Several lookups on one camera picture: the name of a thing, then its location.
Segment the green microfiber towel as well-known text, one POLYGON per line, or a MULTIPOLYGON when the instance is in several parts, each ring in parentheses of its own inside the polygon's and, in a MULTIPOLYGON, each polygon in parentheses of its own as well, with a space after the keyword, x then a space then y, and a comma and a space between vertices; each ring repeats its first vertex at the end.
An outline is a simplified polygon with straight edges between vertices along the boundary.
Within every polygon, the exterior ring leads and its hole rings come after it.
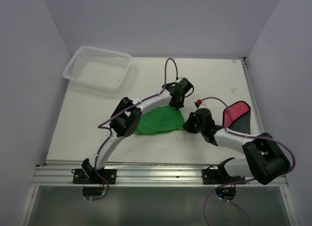
POLYGON ((161 106, 141 117, 135 135, 159 135, 182 131, 184 123, 185 120, 180 109, 169 105, 161 106))

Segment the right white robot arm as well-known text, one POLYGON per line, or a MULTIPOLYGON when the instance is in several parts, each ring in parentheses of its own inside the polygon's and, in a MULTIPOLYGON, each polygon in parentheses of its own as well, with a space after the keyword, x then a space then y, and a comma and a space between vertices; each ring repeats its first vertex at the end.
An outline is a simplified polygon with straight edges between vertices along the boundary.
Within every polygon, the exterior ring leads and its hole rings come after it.
POLYGON ((244 154, 243 159, 231 158, 219 165, 221 169, 217 171, 217 177, 222 183, 229 183, 235 176, 252 176, 266 185, 292 170, 289 159, 280 148, 282 144, 270 134, 249 135, 217 125, 209 109, 201 108, 190 113, 182 127, 188 133, 201 134, 206 142, 214 146, 244 154))

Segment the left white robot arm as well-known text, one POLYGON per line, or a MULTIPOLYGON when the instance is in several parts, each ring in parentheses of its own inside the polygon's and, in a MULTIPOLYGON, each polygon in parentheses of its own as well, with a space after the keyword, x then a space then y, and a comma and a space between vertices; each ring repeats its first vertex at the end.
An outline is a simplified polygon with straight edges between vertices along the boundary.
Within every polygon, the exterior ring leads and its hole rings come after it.
POLYGON ((100 169, 104 168, 108 158, 117 145, 131 136, 138 128, 141 117, 161 106, 169 105, 174 109, 184 107, 185 97, 194 92, 194 86, 186 78, 178 78, 172 83, 166 83, 155 94, 131 100, 124 97, 115 108, 111 118, 98 126, 109 131, 108 137, 98 150, 82 162, 84 178, 94 184, 103 181, 100 169))

